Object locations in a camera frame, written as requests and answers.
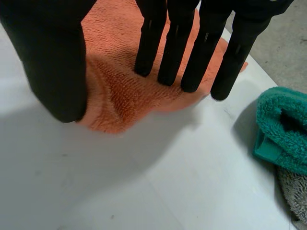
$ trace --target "white table surface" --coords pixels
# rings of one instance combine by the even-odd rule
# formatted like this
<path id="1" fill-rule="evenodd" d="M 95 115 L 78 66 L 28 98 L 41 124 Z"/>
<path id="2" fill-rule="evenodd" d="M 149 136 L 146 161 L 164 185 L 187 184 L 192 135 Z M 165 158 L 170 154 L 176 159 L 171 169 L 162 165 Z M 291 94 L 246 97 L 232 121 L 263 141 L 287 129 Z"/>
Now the white table surface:
<path id="1" fill-rule="evenodd" d="M 248 62 L 227 100 L 115 138 L 54 120 L 0 27 L 0 229 L 289 230 L 272 167 L 251 156 L 253 101 L 275 83 Z"/>

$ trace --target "teal towel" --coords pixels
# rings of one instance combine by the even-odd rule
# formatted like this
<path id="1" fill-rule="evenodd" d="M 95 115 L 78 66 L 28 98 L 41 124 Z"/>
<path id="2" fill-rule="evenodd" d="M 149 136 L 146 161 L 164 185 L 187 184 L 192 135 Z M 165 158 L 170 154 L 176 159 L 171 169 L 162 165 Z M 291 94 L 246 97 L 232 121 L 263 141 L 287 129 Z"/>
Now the teal towel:
<path id="1" fill-rule="evenodd" d="M 275 87 L 257 101 L 254 155 L 307 175 L 307 94 Z"/>

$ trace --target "orange towel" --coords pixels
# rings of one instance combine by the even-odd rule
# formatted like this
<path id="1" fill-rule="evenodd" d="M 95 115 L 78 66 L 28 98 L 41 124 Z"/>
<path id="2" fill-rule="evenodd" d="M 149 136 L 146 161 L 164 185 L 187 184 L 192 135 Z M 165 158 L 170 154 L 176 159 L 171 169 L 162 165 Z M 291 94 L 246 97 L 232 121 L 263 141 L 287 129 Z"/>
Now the orange towel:
<path id="1" fill-rule="evenodd" d="M 80 124 L 92 130 L 119 133 L 151 111 L 184 109 L 210 93 L 227 47 L 226 41 L 218 43 L 198 91 L 184 93 L 180 89 L 180 80 L 199 30 L 198 13 L 172 87 L 160 85 L 156 80 L 169 21 L 151 74 L 143 78 L 133 72 L 142 23 L 143 17 L 134 0 L 98 0 L 84 19 L 89 94 L 86 113 Z"/>

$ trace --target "gray floor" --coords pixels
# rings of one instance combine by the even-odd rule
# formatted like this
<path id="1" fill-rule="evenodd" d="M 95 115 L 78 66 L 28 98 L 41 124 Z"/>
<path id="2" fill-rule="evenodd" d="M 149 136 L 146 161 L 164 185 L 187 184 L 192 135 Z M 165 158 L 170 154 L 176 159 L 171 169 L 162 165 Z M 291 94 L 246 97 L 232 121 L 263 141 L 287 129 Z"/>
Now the gray floor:
<path id="1" fill-rule="evenodd" d="M 230 32 L 234 13 L 226 28 Z M 273 17 L 250 53 L 279 85 L 307 93 L 307 0 Z"/>

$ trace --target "gray cloth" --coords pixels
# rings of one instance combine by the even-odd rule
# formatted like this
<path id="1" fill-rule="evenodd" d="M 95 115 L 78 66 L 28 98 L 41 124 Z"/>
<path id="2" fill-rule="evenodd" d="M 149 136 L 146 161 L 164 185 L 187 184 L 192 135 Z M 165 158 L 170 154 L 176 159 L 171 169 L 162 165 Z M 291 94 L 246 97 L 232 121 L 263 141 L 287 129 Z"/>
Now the gray cloth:
<path id="1" fill-rule="evenodd" d="M 277 175 L 285 199 L 296 218 L 292 222 L 299 230 L 307 230 L 307 176 L 299 175 L 282 167 Z"/>

